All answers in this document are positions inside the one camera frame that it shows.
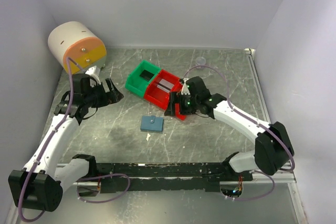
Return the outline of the red plastic bin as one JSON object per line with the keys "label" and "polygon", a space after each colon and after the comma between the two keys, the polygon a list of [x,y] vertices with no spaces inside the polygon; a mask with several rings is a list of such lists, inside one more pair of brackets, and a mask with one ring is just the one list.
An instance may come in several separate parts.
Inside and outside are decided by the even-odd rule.
{"label": "red plastic bin", "polygon": [[170,93],[180,90],[181,87],[180,77],[162,69],[147,86],[144,99],[166,110]]}
{"label": "red plastic bin", "polygon": [[184,121],[186,119],[186,115],[181,115],[181,114],[176,114],[175,117],[182,120],[182,121]]}

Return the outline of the blue card holder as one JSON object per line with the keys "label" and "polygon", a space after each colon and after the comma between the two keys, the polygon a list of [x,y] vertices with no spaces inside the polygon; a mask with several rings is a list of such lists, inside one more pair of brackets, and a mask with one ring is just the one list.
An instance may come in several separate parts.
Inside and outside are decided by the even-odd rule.
{"label": "blue card holder", "polygon": [[149,132],[163,132],[164,119],[155,115],[144,115],[141,119],[140,130]]}

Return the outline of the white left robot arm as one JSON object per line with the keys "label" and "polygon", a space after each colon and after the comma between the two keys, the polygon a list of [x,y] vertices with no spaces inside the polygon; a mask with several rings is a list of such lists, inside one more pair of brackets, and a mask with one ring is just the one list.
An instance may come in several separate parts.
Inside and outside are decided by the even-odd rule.
{"label": "white left robot arm", "polygon": [[58,162],[70,138],[90,108],[95,110],[119,102],[123,94],[111,79],[105,84],[85,73],[72,75],[70,90],[64,93],[54,110],[54,117],[44,139],[21,170],[13,170],[8,183],[17,208],[52,212],[63,193],[75,182],[93,181],[98,176],[94,156],[77,154],[64,167]]}

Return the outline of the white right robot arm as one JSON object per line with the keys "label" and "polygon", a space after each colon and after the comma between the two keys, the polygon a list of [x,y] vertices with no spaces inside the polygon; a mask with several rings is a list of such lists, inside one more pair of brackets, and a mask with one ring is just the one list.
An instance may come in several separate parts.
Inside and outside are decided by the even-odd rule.
{"label": "white right robot arm", "polygon": [[291,163],[288,171],[293,171],[294,150],[286,127],[257,119],[233,105],[228,97],[219,93],[211,94],[200,77],[180,80],[182,87],[171,91],[165,111],[167,116],[192,115],[201,112],[211,119],[224,122],[247,137],[254,145],[250,152],[236,152],[227,157],[223,164],[223,176],[235,180],[242,172],[260,170],[273,175],[285,170],[284,165]]}

